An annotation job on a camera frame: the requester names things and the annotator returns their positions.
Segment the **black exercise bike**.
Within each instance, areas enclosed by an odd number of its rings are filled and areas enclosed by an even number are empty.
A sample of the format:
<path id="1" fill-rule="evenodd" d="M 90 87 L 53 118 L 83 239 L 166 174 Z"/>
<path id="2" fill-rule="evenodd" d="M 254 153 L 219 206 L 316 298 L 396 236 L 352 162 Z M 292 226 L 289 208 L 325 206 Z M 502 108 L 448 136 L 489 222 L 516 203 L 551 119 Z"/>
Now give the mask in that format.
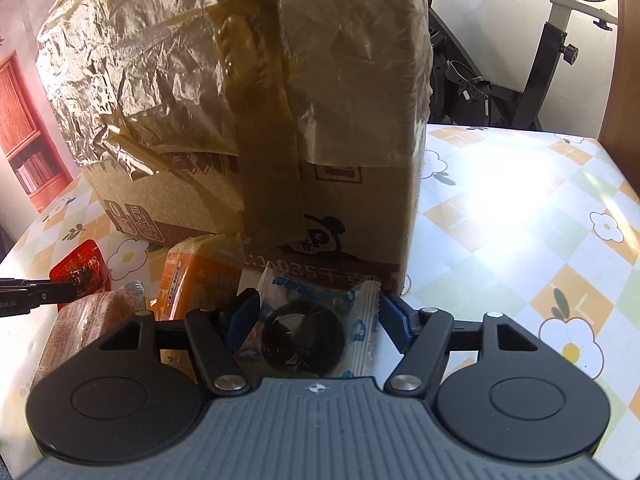
<path id="1" fill-rule="evenodd" d="M 522 91 L 551 9 L 549 0 L 433 0 L 433 9 L 482 75 Z M 575 64 L 559 62 L 539 113 L 548 132 L 600 134 L 613 73 L 617 28 L 609 32 L 574 12 L 566 41 L 578 47 Z"/>

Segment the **wooden headboard panel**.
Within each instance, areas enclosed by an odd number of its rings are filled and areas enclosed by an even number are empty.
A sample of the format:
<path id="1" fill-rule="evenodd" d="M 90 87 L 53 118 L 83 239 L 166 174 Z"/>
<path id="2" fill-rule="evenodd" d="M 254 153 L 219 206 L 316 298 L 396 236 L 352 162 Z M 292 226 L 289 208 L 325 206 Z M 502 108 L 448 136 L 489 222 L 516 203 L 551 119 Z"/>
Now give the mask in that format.
<path id="1" fill-rule="evenodd" d="M 618 0 L 617 40 L 599 142 L 639 193 L 639 0 Z"/>

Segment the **floral checkered tablecloth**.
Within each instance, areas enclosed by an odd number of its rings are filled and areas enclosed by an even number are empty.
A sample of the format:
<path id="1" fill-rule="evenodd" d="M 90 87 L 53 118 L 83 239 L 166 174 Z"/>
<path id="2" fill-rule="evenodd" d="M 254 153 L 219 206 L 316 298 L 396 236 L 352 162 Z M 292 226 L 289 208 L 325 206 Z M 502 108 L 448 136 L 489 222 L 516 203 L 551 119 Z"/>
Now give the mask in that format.
<path id="1" fill-rule="evenodd" d="M 596 454 L 617 478 L 639 475 L 639 199 L 596 141 L 431 126 L 402 294 L 479 320 L 501 311 L 597 378 L 612 406 Z M 94 240 L 115 287 L 155 298 L 166 248 L 115 230 L 83 177 L 1 263 L 6 278 L 47 278 Z M 24 416 L 56 305 L 1 319 L 1 457 L 18 477 L 39 460 Z"/>

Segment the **red spicy snack packet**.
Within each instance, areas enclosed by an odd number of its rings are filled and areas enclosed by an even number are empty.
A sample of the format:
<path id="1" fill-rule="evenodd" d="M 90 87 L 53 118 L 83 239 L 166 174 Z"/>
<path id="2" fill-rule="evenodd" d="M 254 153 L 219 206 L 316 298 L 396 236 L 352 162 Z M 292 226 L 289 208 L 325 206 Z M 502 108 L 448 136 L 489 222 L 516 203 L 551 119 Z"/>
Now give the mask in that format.
<path id="1" fill-rule="evenodd" d="M 63 258 L 50 270 L 49 280 L 73 283 L 77 298 L 111 290 L 106 263 L 94 240 L 85 240 Z"/>

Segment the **chocolate cake white-blue packet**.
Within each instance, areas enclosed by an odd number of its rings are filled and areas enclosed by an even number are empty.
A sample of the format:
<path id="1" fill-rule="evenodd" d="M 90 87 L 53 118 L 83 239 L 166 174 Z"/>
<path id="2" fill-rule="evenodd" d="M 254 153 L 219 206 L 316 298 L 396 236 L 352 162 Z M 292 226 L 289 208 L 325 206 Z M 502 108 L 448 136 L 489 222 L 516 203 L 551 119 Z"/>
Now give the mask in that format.
<path id="1" fill-rule="evenodd" d="M 345 290 L 267 266 L 260 308 L 235 359 L 250 378 L 353 378 L 373 374 L 381 284 L 360 278 Z"/>

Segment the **orange whole-wheat bread packet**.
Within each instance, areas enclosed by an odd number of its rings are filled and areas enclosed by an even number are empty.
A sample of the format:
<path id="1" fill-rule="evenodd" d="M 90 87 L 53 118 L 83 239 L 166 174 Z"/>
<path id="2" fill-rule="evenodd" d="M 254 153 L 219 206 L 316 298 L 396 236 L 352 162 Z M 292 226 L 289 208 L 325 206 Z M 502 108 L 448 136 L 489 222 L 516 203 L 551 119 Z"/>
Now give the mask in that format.
<path id="1" fill-rule="evenodd" d="M 239 234 L 189 237 L 168 250 L 157 321 L 183 320 L 192 310 L 227 307 L 236 296 L 244 263 Z"/>

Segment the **brown toast bread packet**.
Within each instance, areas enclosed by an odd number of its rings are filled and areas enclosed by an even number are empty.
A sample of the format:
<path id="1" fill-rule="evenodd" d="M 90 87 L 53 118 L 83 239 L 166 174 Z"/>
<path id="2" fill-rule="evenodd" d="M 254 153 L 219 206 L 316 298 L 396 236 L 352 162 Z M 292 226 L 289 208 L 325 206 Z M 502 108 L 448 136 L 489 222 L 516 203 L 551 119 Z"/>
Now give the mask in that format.
<path id="1" fill-rule="evenodd" d="M 59 310 L 30 388 L 127 316 L 144 309 L 143 284 L 133 281 L 111 292 L 85 296 Z"/>

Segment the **plastic-lined cardboard box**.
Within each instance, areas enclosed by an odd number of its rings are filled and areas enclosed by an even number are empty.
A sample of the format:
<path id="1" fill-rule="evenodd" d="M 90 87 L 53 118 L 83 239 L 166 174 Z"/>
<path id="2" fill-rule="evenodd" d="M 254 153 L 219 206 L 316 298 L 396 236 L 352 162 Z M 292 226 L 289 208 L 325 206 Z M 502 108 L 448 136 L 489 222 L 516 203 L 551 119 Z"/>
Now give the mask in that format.
<path id="1" fill-rule="evenodd" d="M 249 268 L 399 292 L 427 25 L 427 0 L 56 0 L 37 70 L 120 232 L 232 234 Z"/>

